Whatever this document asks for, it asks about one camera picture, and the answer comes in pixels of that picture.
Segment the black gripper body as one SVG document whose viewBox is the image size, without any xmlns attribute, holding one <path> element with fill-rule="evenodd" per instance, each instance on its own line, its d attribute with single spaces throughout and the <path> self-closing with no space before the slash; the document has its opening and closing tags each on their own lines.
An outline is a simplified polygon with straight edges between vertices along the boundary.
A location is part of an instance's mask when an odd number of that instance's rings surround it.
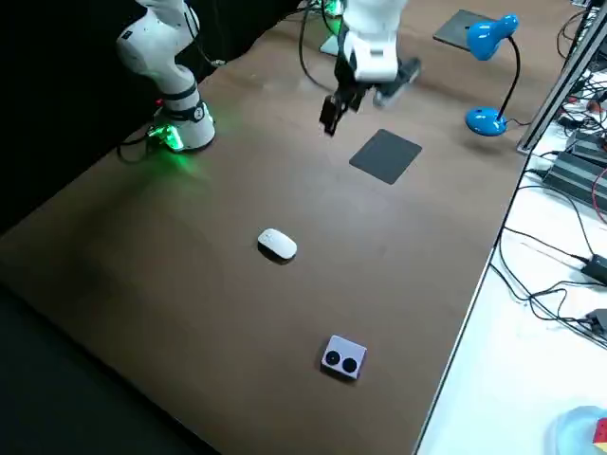
<svg viewBox="0 0 607 455">
<path fill-rule="evenodd" d="M 355 73 L 347 70 L 335 73 L 338 87 L 334 92 L 336 99 L 363 98 L 367 91 L 378 85 L 375 81 L 357 80 Z"/>
</svg>

